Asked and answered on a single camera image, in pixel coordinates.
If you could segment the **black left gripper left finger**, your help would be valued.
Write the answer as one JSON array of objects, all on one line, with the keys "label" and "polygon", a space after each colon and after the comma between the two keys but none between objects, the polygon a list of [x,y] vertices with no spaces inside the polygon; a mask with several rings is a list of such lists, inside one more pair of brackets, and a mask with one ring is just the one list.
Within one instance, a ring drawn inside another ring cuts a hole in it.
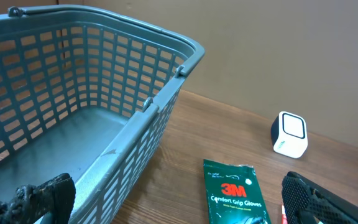
[{"label": "black left gripper left finger", "polygon": [[68,173],[41,185],[23,185],[13,198],[0,202],[0,224],[67,224],[75,203],[76,187]]}]

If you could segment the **green 3M gloves packet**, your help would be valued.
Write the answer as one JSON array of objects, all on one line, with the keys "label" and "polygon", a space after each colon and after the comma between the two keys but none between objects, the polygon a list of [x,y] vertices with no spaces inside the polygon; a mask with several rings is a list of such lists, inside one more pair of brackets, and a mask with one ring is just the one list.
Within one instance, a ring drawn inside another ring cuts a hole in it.
[{"label": "green 3M gloves packet", "polygon": [[204,182],[210,223],[270,223],[255,170],[205,159]]}]

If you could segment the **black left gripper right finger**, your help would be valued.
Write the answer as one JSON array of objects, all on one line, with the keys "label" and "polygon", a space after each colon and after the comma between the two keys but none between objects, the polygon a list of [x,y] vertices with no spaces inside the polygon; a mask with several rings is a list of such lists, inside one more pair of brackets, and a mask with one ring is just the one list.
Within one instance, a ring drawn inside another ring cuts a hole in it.
[{"label": "black left gripper right finger", "polygon": [[357,206],[293,171],[282,180],[282,199],[289,224],[358,224]]}]

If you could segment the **red coffee stick sachet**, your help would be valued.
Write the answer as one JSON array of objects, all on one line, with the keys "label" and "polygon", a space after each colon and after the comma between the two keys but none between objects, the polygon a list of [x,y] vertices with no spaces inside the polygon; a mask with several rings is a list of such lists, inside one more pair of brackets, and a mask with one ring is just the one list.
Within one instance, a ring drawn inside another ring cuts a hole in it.
[{"label": "red coffee stick sachet", "polygon": [[282,224],[288,224],[284,205],[282,205]]}]

